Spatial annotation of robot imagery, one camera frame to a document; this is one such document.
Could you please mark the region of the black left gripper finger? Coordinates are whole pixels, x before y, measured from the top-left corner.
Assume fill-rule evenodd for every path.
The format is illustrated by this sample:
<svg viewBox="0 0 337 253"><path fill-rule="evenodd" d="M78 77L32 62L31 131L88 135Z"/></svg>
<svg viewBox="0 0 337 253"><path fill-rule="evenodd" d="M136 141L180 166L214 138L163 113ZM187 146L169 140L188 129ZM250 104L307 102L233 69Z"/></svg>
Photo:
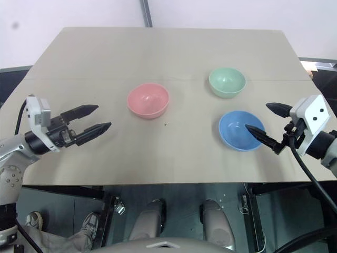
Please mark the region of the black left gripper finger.
<svg viewBox="0 0 337 253"><path fill-rule="evenodd" d="M81 146L105 133L112 125L111 122L100 123L85 129L80 134L75 134L72 144Z"/></svg>
<svg viewBox="0 0 337 253"><path fill-rule="evenodd" d="M64 122L71 122L75 119L81 119L98 108L98 105L86 104L81 105L60 114Z"/></svg>

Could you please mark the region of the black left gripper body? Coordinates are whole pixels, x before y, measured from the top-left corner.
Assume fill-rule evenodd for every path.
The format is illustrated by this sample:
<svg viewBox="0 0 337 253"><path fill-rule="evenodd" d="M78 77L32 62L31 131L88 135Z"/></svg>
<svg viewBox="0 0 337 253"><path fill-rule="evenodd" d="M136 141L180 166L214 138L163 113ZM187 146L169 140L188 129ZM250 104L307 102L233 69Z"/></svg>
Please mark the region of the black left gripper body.
<svg viewBox="0 0 337 253"><path fill-rule="evenodd" d="M76 113L61 113L51 119L50 126L47 127L47 136L58 148L81 145L75 131L68 128L70 122L75 119L78 119Z"/></svg>

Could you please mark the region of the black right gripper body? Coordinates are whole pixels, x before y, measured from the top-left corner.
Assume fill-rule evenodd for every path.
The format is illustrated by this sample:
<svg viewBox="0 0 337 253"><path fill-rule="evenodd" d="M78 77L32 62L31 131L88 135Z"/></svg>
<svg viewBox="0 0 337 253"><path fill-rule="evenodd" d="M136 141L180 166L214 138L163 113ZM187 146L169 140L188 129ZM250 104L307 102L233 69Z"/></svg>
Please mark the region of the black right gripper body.
<svg viewBox="0 0 337 253"><path fill-rule="evenodd" d="M295 148L299 148L305 138L304 130L306 129L306 124L304 120L299 119L297 123L291 120L284 129L285 133L283 134L282 143L290 147L290 137L294 137L294 146Z"/></svg>

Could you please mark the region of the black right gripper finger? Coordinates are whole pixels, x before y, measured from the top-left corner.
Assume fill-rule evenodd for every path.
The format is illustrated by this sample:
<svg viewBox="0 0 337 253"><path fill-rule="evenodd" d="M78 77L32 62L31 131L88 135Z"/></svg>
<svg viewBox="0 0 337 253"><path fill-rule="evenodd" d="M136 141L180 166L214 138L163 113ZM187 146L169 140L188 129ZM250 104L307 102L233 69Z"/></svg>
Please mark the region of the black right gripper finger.
<svg viewBox="0 0 337 253"><path fill-rule="evenodd" d="M248 124L245 127L258 141L271 148L275 154L280 154L283 151L284 145L269 137L265 131Z"/></svg>
<svg viewBox="0 0 337 253"><path fill-rule="evenodd" d="M267 103L266 107L271 110L274 114L282 117L287 118L290 116L290 110L292 107L290 105L282 104L282 103Z"/></svg>

